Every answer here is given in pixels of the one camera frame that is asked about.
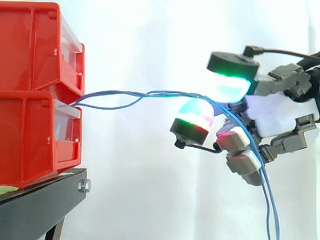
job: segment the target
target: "red drawer frame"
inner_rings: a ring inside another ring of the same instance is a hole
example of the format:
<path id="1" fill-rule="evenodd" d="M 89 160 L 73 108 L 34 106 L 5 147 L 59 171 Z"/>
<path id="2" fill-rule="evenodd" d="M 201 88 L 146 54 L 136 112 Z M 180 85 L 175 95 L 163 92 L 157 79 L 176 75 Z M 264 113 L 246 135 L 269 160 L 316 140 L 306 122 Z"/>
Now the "red drawer frame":
<path id="1" fill-rule="evenodd" d="M 22 189 L 81 163 L 82 117 L 72 140 L 58 141 L 55 111 L 50 92 L 0 91 L 0 186 Z"/>
<path id="2" fill-rule="evenodd" d="M 66 104 L 84 94 L 85 47 L 52 2 L 0 1 L 0 90 L 50 91 Z M 63 39 L 82 48 L 73 66 Z"/>

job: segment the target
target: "black cable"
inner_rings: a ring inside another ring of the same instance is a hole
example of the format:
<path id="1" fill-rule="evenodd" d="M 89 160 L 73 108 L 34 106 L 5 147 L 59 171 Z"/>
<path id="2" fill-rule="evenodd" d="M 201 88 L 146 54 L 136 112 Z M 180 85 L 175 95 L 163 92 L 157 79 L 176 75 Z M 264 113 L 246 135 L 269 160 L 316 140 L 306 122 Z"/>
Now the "black cable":
<path id="1" fill-rule="evenodd" d="M 273 49 L 273 48 L 263 48 L 261 51 L 263 53 L 291 55 L 291 56 L 295 56 L 295 57 L 308 59 L 308 60 L 311 60 L 314 62 L 318 62 L 318 64 L 320 64 L 320 56 L 318 57 L 318 55 L 316 55 L 316 54 L 306 55 L 306 54 L 302 54 L 302 53 L 298 53 L 298 52 L 294 52 L 294 51 L 286 51 L 286 50 Z"/>
<path id="2" fill-rule="evenodd" d="M 285 54 L 285 55 L 291 55 L 291 56 L 303 58 L 301 61 L 297 63 L 297 65 L 301 66 L 304 71 L 320 65 L 320 52 L 317 52 L 312 55 L 307 55 L 307 54 L 302 54 L 294 51 L 287 51 L 287 50 L 274 49 L 274 48 L 263 48 L 263 47 L 252 46 L 252 45 L 245 46 L 245 49 L 243 51 L 243 55 L 249 58 L 253 58 L 255 55 L 260 55 L 263 53 Z"/>
<path id="3" fill-rule="evenodd" d="M 311 56 L 320 57 L 320 51 L 315 54 L 312 54 Z M 320 65 L 320 63 L 318 63 L 317 61 L 310 60 L 308 58 L 304 58 L 301 61 L 297 62 L 297 65 L 301 66 L 303 70 L 307 71 L 310 68 Z"/>
<path id="4" fill-rule="evenodd" d="M 221 153 L 220 150 L 210 149 L 210 148 L 207 148 L 207 147 L 204 147 L 204 146 L 199 146 L 199 145 L 187 144 L 185 146 L 186 147 L 190 147 L 190 148 L 194 148 L 194 149 L 204 150 L 204 151 L 207 151 L 207 152 L 210 152 L 210 153 L 213 153 L 213 154 Z"/>

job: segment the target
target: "white fabric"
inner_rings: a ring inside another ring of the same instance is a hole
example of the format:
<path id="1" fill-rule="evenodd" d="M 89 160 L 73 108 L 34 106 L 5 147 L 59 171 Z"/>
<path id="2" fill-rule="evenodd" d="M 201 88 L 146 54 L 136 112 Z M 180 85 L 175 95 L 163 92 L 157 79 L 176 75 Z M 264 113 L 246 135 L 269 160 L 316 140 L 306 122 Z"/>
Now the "white fabric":
<path id="1" fill-rule="evenodd" d="M 87 93 L 192 91 L 201 86 L 211 51 L 240 53 L 248 44 L 310 50 L 303 0 L 59 3 L 86 46 Z M 256 59 L 261 73 L 298 60 L 277 54 Z M 129 101 L 111 96 L 88 102 L 117 106 Z M 174 147 L 169 129 L 184 102 L 145 99 L 118 111 L 84 109 L 82 166 L 88 168 L 92 191 L 67 216 L 62 240 L 267 239 L 260 187 L 231 173 L 223 154 Z M 217 117 L 212 131 L 222 121 Z M 212 133 L 206 144 L 214 139 Z M 281 240 L 316 240 L 314 147 L 277 158 L 267 171 Z"/>

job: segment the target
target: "metal bolt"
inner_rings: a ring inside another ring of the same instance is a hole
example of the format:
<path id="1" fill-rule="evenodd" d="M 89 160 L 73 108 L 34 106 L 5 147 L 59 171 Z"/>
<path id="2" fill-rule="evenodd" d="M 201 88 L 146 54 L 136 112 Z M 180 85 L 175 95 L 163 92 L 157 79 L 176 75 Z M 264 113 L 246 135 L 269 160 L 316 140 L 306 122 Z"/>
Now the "metal bolt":
<path id="1" fill-rule="evenodd" d="M 80 193 L 89 193 L 91 190 L 91 180 L 82 179 L 78 184 L 78 191 Z"/>

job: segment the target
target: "cable connector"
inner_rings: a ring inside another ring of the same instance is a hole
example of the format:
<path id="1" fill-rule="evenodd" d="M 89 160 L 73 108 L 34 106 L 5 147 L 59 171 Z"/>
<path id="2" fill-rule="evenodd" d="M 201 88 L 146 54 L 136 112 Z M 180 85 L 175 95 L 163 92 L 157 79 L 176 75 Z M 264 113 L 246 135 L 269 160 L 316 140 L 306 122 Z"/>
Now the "cable connector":
<path id="1" fill-rule="evenodd" d="M 242 55 L 249 58 L 253 58 L 254 55 L 260 55 L 260 54 L 263 54 L 264 52 L 265 52 L 265 49 L 263 47 L 248 45 L 248 46 L 245 46 L 245 49 Z"/>

